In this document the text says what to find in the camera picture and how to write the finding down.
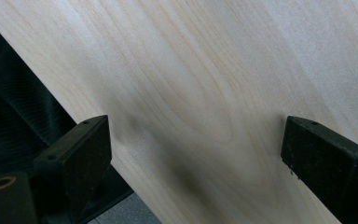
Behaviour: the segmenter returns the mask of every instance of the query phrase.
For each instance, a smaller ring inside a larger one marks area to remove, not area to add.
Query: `light wood surface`
[[[358,143],[358,1],[3,1],[0,33],[165,223],[337,223],[288,115]]]

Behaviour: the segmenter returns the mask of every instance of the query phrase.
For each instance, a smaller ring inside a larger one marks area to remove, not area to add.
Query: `black plastic part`
[[[87,119],[34,160],[34,168],[67,196],[69,214],[78,222],[112,160],[107,116]]]
[[[24,172],[0,175],[1,223],[39,223],[28,175]]]
[[[118,172],[110,165],[98,188],[95,190],[91,200],[86,204],[82,212],[82,218],[73,221],[68,212],[68,202],[66,198],[57,191],[44,192],[35,199],[38,208],[45,211],[40,223],[43,224],[67,224],[78,223],[86,224],[94,218],[121,202],[133,193]]]
[[[288,117],[282,160],[342,223],[358,223],[358,145],[322,124]]]

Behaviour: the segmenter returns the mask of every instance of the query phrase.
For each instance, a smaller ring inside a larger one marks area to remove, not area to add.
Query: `screw hole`
[[[56,155],[49,155],[48,156],[48,160],[50,160],[50,161],[54,161],[55,159],[57,159]]]
[[[16,182],[16,176],[5,176],[0,178],[0,189],[5,189]]]

